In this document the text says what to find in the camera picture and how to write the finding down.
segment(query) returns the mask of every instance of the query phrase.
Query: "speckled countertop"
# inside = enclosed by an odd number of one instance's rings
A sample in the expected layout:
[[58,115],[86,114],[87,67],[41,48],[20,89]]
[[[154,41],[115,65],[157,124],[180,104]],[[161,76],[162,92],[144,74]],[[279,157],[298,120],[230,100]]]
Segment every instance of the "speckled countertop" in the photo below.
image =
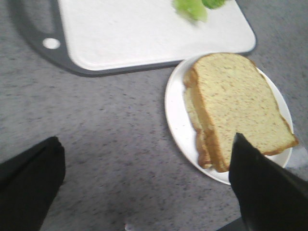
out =
[[[85,78],[42,59],[0,2],[0,161],[56,135],[67,174],[42,231],[214,231],[240,216],[231,187],[193,167],[170,135],[174,67]],[[238,0],[257,37],[248,55],[282,92],[308,144],[308,1]],[[307,155],[291,171],[307,178]]]

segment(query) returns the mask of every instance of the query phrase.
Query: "granite countertop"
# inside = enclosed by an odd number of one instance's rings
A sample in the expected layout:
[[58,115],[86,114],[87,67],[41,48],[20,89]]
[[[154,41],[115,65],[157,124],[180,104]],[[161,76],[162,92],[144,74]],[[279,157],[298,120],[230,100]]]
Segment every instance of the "granite countertop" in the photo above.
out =
[[[257,37],[247,56],[283,94],[308,145],[308,1],[238,0]],[[0,162],[49,136],[67,173],[42,231],[214,231],[240,216],[229,185],[184,158],[164,94],[174,67],[86,78],[34,52],[0,2]],[[288,169],[307,178],[307,155]]]

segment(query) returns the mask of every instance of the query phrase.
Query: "sandwich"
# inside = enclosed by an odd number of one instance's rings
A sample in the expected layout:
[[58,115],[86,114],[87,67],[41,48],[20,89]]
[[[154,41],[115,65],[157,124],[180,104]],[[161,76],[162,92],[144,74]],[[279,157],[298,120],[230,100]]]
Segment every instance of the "sandwich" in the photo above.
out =
[[237,132],[263,155],[279,154],[298,144],[270,86],[251,60],[234,53],[205,55],[192,65],[183,83],[202,168],[229,170]]

